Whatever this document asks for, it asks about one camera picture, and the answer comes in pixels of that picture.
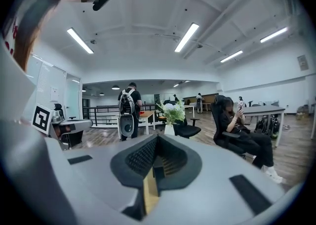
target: railing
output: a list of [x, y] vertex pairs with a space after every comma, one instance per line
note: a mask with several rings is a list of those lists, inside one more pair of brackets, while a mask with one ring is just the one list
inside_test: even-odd
[[[155, 104], [144, 104], [141, 111], [154, 111]], [[118, 105], [104, 105], [97, 107], [83, 107], [83, 118], [90, 119], [95, 126], [99, 124], [117, 125], [117, 116], [119, 115]]]

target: floor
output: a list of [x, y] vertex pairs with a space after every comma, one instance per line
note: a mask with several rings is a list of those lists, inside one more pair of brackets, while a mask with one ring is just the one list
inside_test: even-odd
[[[192, 117], [192, 113], [187, 111], [187, 119]], [[202, 130], [196, 136], [190, 138], [192, 141], [203, 142], [209, 145], [216, 145], [213, 136], [216, 131], [215, 122], [211, 113], [204, 111], [202, 114], [195, 115], [200, 118], [196, 126]], [[254, 130], [256, 119], [252, 119], [252, 124], [247, 126]], [[289, 125], [290, 129], [282, 132], [280, 144], [274, 147], [274, 162], [278, 174], [285, 179], [282, 184], [285, 190], [303, 182], [311, 168], [315, 153], [316, 140], [310, 139], [313, 119], [312, 117], [303, 120], [296, 120], [293, 115], [285, 115], [284, 124]], [[164, 126], [156, 127], [154, 131], [149, 128], [150, 134], [162, 133]], [[146, 133], [145, 128], [140, 128], [138, 135]], [[82, 143], [73, 148], [89, 148], [110, 143], [119, 142], [117, 129], [89, 129], [84, 131]]]

